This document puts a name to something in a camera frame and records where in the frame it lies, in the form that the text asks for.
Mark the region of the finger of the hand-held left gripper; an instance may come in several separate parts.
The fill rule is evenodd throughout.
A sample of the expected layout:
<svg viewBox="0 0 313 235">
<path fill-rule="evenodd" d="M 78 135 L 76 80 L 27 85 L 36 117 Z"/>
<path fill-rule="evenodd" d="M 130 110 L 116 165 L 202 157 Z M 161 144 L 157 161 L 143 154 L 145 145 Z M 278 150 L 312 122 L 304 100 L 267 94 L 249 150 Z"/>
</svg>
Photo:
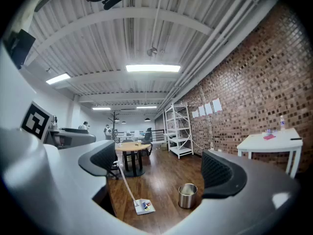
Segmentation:
<svg viewBox="0 0 313 235">
<path fill-rule="evenodd" d="M 82 129 L 60 129 L 61 145 L 85 145 L 96 142 L 96 136 Z"/>
</svg>

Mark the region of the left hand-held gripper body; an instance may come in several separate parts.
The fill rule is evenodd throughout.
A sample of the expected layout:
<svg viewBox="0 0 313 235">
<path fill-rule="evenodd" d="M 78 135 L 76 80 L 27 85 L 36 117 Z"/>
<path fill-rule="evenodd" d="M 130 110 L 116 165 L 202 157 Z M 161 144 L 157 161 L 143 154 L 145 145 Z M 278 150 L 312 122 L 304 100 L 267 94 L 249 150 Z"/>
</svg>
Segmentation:
<svg viewBox="0 0 313 235">
<path fill-rule="evenodd" d="M 42 143 L 58 147 L 60 145 L 57 144 L 56 134 L 60 133 L 60 130 L 57 122 L 55 115 L 48 113 L 33 101 L 24 116 L 21 128 L 36 136 Z"/>
</svg>

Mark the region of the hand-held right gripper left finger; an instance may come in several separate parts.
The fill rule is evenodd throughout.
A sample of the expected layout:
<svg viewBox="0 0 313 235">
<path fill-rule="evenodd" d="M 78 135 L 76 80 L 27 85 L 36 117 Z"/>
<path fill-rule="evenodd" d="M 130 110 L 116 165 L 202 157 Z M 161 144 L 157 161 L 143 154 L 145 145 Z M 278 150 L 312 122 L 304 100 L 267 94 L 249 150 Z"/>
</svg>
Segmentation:
<svg viewBox="0 0 313 235">
<path fill-rule="evenodd" d="M 114 143 L 100 141 L 58 150 L 44 145 L 49 167 L 61 195 L 71 232 L 135 232 L 98 205 L 108 193 L 108 170 L 115 159 Z"/>
</svg>

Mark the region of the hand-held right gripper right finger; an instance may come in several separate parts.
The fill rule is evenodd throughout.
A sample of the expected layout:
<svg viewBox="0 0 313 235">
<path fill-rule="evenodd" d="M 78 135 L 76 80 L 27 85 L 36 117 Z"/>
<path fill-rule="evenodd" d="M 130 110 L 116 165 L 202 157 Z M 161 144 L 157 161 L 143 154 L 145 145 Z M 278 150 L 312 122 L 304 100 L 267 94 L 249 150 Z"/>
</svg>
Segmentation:
<svg viewBox="0 0 313 235">
<path fill-rule="evenodd" d="M 205 150 L 200 205 L 172 234 L 287 234 L 300 185 L 281 169 L 256 160 Z"/>
</svg>

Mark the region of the metal trash bin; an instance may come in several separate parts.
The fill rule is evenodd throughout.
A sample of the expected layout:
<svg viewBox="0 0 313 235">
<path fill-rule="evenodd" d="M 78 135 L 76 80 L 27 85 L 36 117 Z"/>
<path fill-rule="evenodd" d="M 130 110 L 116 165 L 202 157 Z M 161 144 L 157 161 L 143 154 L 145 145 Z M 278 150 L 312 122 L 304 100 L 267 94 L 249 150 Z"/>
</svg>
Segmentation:
<svg viewBox="0 0 313 235">
<path fill-rule="evenodd" d="M 192 184 L 187 183 L 179 187 L 179 201 L 178 205 L 183 209 L 190 209 L 196 203 L 198 188 Z"/>
</svg>

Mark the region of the black shoulder box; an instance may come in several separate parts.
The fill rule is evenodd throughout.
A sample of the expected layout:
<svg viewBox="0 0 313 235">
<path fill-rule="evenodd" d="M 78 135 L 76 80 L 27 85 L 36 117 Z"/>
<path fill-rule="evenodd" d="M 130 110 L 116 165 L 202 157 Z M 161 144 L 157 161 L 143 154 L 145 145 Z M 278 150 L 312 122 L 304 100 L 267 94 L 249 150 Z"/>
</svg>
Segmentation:
<svg viewBox="0 0 313 235">
<path fill-rule="evenodd" d="M 26 58 L 35 42 L 36 38 L 21 29 L 14 39 L 11 48 L 11 59 L 16 65 L 17 69 L 21 69 Z"/>
</svg>

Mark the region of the black office chair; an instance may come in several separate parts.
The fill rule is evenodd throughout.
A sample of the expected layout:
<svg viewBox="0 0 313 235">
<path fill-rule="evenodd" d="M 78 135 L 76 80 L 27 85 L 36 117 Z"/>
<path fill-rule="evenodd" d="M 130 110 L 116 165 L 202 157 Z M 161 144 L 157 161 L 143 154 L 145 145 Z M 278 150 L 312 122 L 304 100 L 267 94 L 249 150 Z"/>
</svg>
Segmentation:
<svg viewBox="0 0 313 235">
<path fill-rule="evenodd" d="M 152 140 L 152 129 L 151 129 L 151 128 L 148 128 L 148 129 L 146 130 L 144 139 L 142 140 L 142 143 L 143 143 L 143 144 L 149 144 L 149 145 L 150 145 L 150 149 L 147 149 L 147 150 L 146 150 L 146 153 L 147 153 L 148 156 L 150 156 L 151 151 L 152 151 L 152 148 L 153 148 L 152 141 L 153 141 L 153 140 Z"/>
<path fill-rule="evenodd" d="M 112 175 L 114 177 L 114 179 L 118 180 L 119 176 L 114 173 L 114 171 L 119 171 L 119 174 L 122 176 L 123 180 L 125 180 L 125 174 L 123 171 L 123 163 L 120 160 L 120 155 L 117 155 L 116 153 L 114 154 L 114 159 L 112 161 L 110 161 L 109 163 L 109 174 Z"/>
</svg>

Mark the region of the round wooden table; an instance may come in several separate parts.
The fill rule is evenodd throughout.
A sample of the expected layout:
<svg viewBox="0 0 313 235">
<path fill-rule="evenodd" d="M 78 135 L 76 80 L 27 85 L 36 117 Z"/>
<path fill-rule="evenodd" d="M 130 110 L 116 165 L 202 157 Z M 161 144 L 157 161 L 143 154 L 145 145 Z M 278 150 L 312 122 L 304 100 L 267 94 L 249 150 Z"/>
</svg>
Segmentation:
<svg viewBox="0 0 313 235">
<path fill-rule="evenodd" d="M 123 142 L 118 147 L 115 144 L 115 152 L 122 157 L 125 175 L 127 177 L 138 177 L 145 173 L 142 163 L 142 152 L 149 149 L 149 144 L 137 145 L 136 142 Z"/>
</svg>

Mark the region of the black coat stand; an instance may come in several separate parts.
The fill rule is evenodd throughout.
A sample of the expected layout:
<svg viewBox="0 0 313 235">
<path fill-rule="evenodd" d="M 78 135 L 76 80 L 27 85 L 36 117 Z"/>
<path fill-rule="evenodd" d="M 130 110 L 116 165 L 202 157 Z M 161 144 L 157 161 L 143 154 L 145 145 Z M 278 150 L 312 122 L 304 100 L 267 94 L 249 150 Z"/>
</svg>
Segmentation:
<svg viewBox="0 0 313 235">
<path fill-rule="evenodd" d="M 117 119 L 119 114 L 117 114 L 115 111 L 113 111 L 113 113 L 111 113 L 111 116 L 108 118 L 111 122 L 112 122 L 112 140 L 113 141 L 117 141 L 117 134 L 118 134 L 118 130 L 116 129 L 116 122 L 114 121 L 115 119 Z"/>
</svg>

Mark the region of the white metal shelf rack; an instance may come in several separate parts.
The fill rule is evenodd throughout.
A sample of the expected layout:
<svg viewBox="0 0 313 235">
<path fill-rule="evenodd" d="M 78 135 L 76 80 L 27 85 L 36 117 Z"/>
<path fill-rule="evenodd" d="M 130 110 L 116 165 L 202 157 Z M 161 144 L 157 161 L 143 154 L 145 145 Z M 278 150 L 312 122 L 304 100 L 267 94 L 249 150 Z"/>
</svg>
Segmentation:
<svg viewBox="0 0 313 235">
<path fill-rule="evenodd" d="M 171 104 L 164 110 L 166 130 L 164 137 L 168 150 L 178 159 L 185 155 L 193 155 L 193 139 L 187 104 Z"/>
</svg>

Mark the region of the white rectangular table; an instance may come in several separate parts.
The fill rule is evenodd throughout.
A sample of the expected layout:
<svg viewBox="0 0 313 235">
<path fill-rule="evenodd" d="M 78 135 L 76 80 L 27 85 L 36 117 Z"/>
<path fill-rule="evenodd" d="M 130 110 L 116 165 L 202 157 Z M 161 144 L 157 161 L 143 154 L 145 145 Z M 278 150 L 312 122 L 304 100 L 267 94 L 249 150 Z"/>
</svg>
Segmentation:
<svg viewBox="0 0 313 235">
<path fill-rule="evenodd" d="M 294 128 L 280 130 L 274 136 L 273 139 L 264 140 L 263 134 L 249 135 L 237 146 L 238 156 L 247 153 L 248 158 L 251 159 L 253 153 L 289 152 L 286 173 L 294 178 L 300 163 L 303 140 L 290 140 L 291 138 L 300 138 Z"/>
</svg>

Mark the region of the black metal railing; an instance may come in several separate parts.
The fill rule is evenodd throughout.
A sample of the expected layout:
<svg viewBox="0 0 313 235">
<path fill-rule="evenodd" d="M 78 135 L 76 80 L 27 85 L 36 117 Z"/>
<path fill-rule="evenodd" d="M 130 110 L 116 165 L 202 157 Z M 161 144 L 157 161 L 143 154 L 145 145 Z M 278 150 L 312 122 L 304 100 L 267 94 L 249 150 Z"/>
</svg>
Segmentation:
<svg viewBox="0 0 313 235">
<path fill-rule="evenodd" d="M 164 141 L 164 129 L 152 130 L 152 141 Z"/>
</svg>

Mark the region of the person in yellow shirt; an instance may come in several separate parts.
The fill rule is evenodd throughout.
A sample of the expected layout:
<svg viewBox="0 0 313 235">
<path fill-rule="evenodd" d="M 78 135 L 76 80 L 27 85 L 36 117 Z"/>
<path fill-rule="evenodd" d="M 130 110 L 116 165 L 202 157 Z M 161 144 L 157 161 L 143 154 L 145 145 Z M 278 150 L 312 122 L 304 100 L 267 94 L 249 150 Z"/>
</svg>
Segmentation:
<svg viewBox="0 0 313 235">
<path fill-rule="evenodd" d="M 35 13 L 35 8 L 42 0 L 24 0 L 14 12 L 12 19 L 10 19 L 8 26 L 5 28 L 1 41 L 3 45 L 9 50 L 21 29 L 26 29 L 30 26 L 30 21 Z"/>
</svg>

